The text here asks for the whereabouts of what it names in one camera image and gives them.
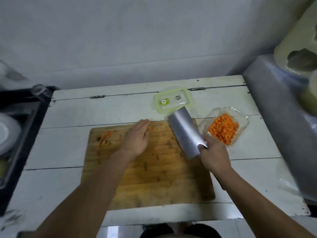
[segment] person's leg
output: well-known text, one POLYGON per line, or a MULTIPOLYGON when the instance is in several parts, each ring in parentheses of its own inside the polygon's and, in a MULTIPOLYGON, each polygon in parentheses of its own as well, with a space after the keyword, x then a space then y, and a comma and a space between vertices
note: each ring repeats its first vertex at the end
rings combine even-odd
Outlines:
POLYGON ((140 238, 155 238, 162 235, 173 234, 174 231, 168 224, 143 225, 143 233, 140 238))
POLYGON ((212 227, 205 224, 195 224, 184 230, 184 234, 198 236, 201 238, 221 238, 219 233, 212 227))

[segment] hand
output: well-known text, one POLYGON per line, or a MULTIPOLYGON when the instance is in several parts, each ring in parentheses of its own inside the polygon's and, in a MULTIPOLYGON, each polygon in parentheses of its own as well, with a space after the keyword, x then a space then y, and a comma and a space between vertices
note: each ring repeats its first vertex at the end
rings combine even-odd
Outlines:
POLYGON ((120 150, 128 154, 130 161, 139 156, 147 147, 147 128, 151 121, 141 119, 122 140, 120 150))
POLYGON ((220 141, 213 139, 210 136, 204 136, 208 148, 203 145, 198 145, 201 160, 204 166, 217 176, 232 170, 229 154, 226 147, 220 141))

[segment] cleaver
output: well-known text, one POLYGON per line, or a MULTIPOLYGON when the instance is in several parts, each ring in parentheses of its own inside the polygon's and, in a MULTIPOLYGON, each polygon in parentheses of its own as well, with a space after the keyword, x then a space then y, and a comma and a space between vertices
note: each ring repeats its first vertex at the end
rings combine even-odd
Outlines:
POLYGON ((194 126, 192 117, 185 107, 168 116, 168 120, 188 160, 200 154, 197 148, 198 144, 207 147, 206 142, 194 126))

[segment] left hand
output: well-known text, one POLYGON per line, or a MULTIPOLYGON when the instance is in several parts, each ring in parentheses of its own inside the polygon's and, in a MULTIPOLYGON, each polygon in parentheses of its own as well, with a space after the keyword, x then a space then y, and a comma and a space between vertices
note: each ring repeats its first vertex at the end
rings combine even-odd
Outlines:
POLYGON ((141 119, 122 140, 120 150, 126 152, 130 160, 139 156, 147 147, 147 128, 151 121, 141 119))

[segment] floor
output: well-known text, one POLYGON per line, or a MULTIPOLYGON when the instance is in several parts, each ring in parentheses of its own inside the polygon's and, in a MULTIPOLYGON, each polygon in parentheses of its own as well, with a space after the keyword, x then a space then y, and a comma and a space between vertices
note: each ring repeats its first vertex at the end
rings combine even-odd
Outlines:
MULTIPOLYGON (((292 216, 292 218, 317 236, 317 218, 292 216)), ((255 238, 244 219, 200 221, 215 228, 223 238, 255 238)), ((101 227, 97 238, 139 238, 142 225, 101 227)))

